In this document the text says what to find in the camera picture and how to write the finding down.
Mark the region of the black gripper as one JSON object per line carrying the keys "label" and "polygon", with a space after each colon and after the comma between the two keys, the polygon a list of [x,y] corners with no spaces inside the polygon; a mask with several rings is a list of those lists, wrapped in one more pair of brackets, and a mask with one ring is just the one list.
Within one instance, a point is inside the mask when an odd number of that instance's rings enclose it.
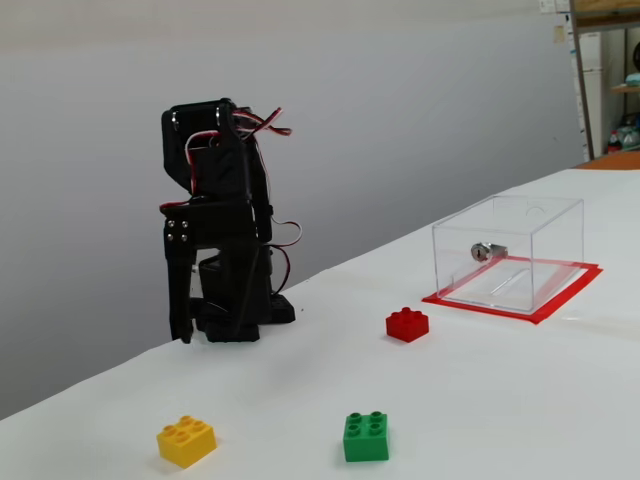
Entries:
{"label": "black gripper", "polygon": [[[164,251],[173,340],[189,344],[193,335],[190,303],[195,248],[212,248],[236,239],[259,240],[253,207],[248,200],[194,202],[192,235],[186,220],[166,219]],[[221,253],[230,294],[230,309],[222,330],[241,331],[248,325],[257,325],[260,319],[260,304],[254,288],[259,247],[257,244],[226,244]]]}

